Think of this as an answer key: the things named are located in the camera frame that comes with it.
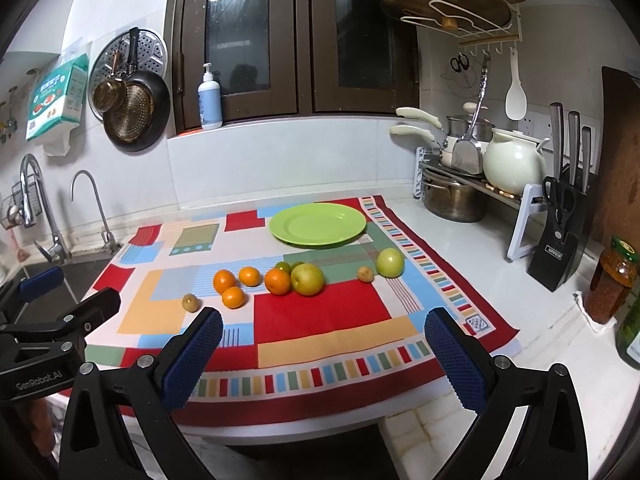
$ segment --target window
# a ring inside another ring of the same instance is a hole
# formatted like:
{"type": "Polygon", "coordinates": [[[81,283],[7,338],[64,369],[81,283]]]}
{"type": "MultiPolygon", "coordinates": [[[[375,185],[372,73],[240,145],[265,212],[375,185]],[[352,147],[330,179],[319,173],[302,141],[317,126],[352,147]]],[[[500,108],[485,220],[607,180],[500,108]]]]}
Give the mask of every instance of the window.
{"type": "Polygon", "coordinates": [[[200,125],[206,62],[225,121],[418,102],[415,27],[388,19],[380,0],[178,0],[173,51],[178,131],[200,125]]]}

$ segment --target cream pan handle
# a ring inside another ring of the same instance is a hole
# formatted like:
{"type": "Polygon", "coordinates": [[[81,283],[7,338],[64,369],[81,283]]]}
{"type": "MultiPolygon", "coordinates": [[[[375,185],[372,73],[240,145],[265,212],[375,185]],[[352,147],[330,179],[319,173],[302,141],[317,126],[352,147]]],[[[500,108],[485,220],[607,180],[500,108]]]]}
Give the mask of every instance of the cream pan handle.
{"type": "Polygon", "coordinates": [[[436,142],[436,138],[429,130],[411,126],[409,124],[398,124],[389,128],[389,133],[393,135],[420,135],[427,142],[436,142]]]}
{"type": "Polygon", "coordinates": [[[419,108],[403,107],[396,108],[396,115],[399,117],[406,117],[407,119],[418,119],[426,123],[432,124],[437,129],[442,129],[442,123],[435,115],[428,114],[424,110],[419,108]]]}

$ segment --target knife block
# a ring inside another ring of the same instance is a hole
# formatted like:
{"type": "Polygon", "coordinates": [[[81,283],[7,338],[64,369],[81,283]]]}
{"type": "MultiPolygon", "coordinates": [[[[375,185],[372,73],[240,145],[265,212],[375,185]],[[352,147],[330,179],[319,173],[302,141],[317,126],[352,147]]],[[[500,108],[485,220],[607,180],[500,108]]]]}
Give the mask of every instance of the knife block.
{"type": "MultiPolygon", "coordinates": [[[[566,166],[562,170],[561,180],[568,179],[569,168],[566,166]]],[[[597,175],[591,173],[587,193],[578,191],[582,189],[582,171],[578,170],[575,183],[577,200],[575,210],[566,225],[564,242],[555,236],[553,210],[549,208],[547,211],[545,229],[533,254],[527,274],[551,292],[571,277],[580,265],[593,224],[597,179],[597,175]]]]}

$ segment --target green tissue package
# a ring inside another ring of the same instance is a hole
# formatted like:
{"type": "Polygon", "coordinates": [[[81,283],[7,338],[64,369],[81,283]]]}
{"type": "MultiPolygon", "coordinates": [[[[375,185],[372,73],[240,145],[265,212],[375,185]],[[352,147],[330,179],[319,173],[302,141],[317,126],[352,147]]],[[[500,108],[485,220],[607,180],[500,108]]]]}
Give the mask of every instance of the green tissue package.
{"type": "Polygon", "coordinates": [[[47,155],[69,151],[69,132],[80,124],[88,67],[82,54],[50,72],[31,92],[27,140],[41,144],[47,155]]]}

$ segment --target faucet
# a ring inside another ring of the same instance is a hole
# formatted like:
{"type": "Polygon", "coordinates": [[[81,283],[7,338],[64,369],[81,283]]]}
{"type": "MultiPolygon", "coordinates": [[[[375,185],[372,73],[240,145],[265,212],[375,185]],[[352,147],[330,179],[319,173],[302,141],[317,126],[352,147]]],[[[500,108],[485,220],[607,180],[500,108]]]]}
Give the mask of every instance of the faucet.
{"type": "Polygon", "coordinates": [[[122,247],[122,244],[119,244],[119,243],[116,242],[115,236],[113,235],[113,233],[109,229],[109,225],[107,224],[107,219],[104,217],[104,210],[102,209],[102,202],[100,202],[100,195],[98,195],[98,187],[95,185],[95,180],[94,180],[93,175],[91,173],[89,173],[87,170],[78,171],[74,175],[74,177],[71,179],[71,187],[69,189],[69,195],[71,197],[71,202],[74,201],[74,184],[76,183],[76,178],[78,178],[78,176],[82,175],[82,174],[85,174],[89,178],[89,180],[91,181],[92,186],[94,186],[95,201],[98,203],[98,209],[100,210],[100,216],[102,217],[102,223],[104,224],[104,229],[102,229],[102,232],[100,233],[102,235],[102,240],[104,241],[103,248],[108,248],[108,250],[110,250],[111,254],[115,254],[120,250],[120,248],[122,247]]]}
{"type": "Polygon", "coordinates": [[[31,210],[31,202],[29,197],[29,183],[27,181],[27,170],[31,166],[33,169],[33,176],[38,186],[38,192],[40,194],[40,200],[42,202],[42,208],[45,215],[47,215],[47,221],[49,222],[49,229],[51,230],[51,237],[53,238],[53,247],[46,250],[36,240],[33,241],[34,245],[42,253],[42,255],[49,262],[53,262],[57,259],[61,264],[71,258],[71,253],[66,248],[65,240],[60,234],[56,220],[53,218],[53,212],[49,205],[49,198],[47,197],[47,190],[44,187],[44,179],[42,178],[42,170],[38,164],[37,159],[31,154],[27,153],[20,164],[20,188],[22,189],[22,223],[25,227],[33,227],[36,225],[35,215],[31,210]]]}

